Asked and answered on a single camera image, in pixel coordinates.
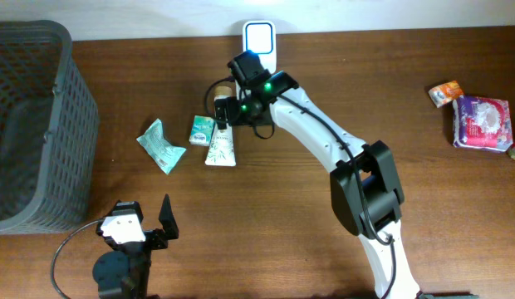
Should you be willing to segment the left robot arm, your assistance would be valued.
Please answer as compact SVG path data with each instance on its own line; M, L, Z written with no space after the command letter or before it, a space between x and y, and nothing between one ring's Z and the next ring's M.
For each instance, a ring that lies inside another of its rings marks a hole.
M161 228L144 230L140 204L117 202L96 227L111 250L101 255L92 276L100 298L148 298L151 255L163 250L170 240L179 237L169 195L165 195L159 212Z

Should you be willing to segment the white green tube brown cap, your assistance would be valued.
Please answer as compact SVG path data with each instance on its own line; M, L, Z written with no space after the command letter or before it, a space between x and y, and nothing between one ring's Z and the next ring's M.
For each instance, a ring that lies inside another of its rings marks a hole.
M213 135L208 149L205 164L208 166L233 167L236 165L233 128L228 121L228 101L233 95L230 87L219 86L214 90L215 119L222 120L223 123L216 122Z

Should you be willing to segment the teal wet wipe pouch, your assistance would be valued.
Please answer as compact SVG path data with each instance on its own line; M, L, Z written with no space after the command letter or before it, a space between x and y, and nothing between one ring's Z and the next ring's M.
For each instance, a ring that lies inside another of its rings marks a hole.
M174 146L164 138L163 123L160 119L156 119L136 141L165 174L173 170L186 152L185 148Z

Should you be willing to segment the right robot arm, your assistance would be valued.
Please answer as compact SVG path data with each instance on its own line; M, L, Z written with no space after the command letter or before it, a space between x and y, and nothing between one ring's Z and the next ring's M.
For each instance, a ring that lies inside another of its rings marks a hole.
M284 71L272 74L258 54L244 51L228 64L237 96L215 106L228 125L266 122L294 136L329 174L331 206L342 227L360 240L379 298L421 298L401 237L405 201L394 157L378 140L368 144L343 130Z

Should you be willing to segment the purple white tissue pack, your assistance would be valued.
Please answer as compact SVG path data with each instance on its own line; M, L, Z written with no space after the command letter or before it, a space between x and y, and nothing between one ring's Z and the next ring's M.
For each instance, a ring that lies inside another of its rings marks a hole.
M504 153L513 145L510 110L506 100L460 96L452 106L454 147Z

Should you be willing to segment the small orange tissue pack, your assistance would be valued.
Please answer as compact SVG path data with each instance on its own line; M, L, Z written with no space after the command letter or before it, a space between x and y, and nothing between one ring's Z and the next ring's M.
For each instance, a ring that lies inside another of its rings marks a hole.
M463 96L464 91L457 81L449 81L431 88L428 94L435 107L440 108Z

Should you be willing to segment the small teal tissue pack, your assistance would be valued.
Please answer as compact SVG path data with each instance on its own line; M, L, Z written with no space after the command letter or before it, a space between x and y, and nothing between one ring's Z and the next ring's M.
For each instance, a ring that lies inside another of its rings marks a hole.
M192 124L189 143L208 147L211 142L214 126L214 119L207 116L196 115Z

